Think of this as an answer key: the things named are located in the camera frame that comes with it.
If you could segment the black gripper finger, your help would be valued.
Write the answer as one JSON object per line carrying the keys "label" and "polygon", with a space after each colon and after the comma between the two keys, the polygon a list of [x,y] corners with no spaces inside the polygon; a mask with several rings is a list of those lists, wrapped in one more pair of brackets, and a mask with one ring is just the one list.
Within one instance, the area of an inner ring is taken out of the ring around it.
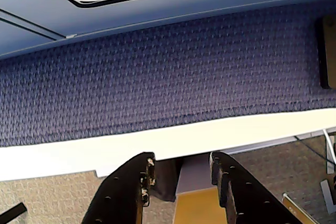
{"label": "black gripper finger", "polygon": [[297,223],[297,217],[230,155],[211,152],[211,180],[228,223]]}
{"label": "black gripper finger", "polygon": [[132,157],[103,180],[82,223],[142,223],[155,183],[154,153]]}

